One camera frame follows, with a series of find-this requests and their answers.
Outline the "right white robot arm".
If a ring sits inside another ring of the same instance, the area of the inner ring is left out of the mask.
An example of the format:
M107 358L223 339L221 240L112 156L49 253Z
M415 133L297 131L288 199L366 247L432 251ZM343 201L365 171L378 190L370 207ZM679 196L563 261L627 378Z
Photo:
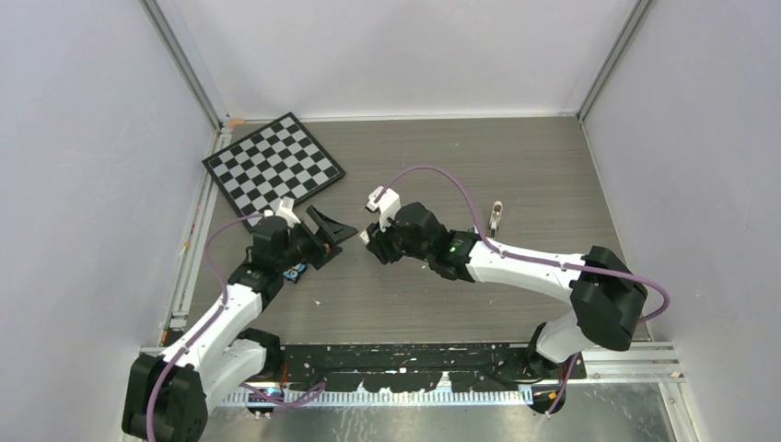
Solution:
M591 346L630 347L647 290L630 280L611 250L552 254L510 247L448 229L420 203L369 203L367 210L379 219L361 239L383 264L414 258L451 281L510 285L568 303L562 318L542 323L530 339L525 361L534 376L550 377L569 356Z

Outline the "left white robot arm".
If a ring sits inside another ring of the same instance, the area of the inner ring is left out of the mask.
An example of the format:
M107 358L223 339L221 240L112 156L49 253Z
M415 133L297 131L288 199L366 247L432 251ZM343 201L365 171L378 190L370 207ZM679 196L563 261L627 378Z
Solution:
M284 199L274 209L238 218L254 221L244 261L219 279L214 304L178 340L132 363L121 429L145 441L197 441L211 412L245 380L275 379L283 366L278 336L251 328L297 264L315 270L335 258L356 235L309 206L314 229Z

